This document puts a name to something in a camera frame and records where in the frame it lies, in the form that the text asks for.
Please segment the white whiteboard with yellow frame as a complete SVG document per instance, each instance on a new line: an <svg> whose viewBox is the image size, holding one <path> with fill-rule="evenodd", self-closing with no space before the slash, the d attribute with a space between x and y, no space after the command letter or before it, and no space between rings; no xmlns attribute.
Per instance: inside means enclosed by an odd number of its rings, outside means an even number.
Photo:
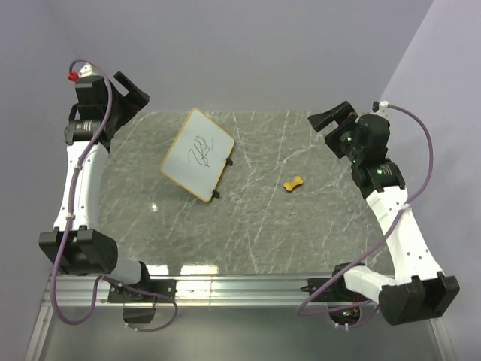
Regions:
<svg viewBox="0 0 481 361"><path fill-rule="evenodd" d="M160 171L203 202L219 196L219 179L227 165L235 140L203 111L193 108L172 145Z"/></svg>

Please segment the yellow bone-shaped eraser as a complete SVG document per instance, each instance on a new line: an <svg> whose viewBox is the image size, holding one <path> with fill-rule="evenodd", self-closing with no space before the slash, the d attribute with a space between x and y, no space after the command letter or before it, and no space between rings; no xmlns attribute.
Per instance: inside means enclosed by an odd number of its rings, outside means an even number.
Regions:
<svg viewBox="0 0 481 361"><path fill-rule="evenodd" d="M293 179L283 183L283 188L287 192L292 192L296 187L301 186L304 183L304 179L300 176L295 176Z"/></svg>

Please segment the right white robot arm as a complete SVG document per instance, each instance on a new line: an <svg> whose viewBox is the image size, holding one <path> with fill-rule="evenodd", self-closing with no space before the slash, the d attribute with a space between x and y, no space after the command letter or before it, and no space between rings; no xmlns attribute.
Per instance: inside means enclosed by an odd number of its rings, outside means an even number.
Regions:
<svg viewBox="0 0 481 361"><path fill-rule="evenodd" d="M307 316L307 305L329 292L334 302L351 302L347 307L329 308L330 314L373 302L386 322L396 326L443 316L460 291L457 278L445 275L428 249L410 206L431 179L432 140L426 138L430 164L425 180L410 195L399 167L387 157L387 111L392 107L387 101L374 102L370 113L358 114L349 102L342 102L308 117L315 132L336 123L325 143L337 158L349 160L352 179L383 237L357 259L337 265L323 284L310 280L310 295L298 306L298 315Z"/></svg>

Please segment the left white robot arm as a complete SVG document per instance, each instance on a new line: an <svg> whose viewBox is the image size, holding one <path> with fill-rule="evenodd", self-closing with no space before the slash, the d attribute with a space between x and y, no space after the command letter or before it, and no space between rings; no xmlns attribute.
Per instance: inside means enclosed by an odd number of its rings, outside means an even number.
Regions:
<svg viewBox="0 0 481 361"><path fill-rule="evenodd" d="M77 103L71 108L64 136L68 171L62 204L53 228L39 236L39 246L58 275L107 275L126 284L134 302L148 300L152 284L142 277L141 262L119 256L117 243L99 230L101 179L117 131L149 102L122 72L114 76L122 95L101 72L86 63L69 78Z"/></svg>

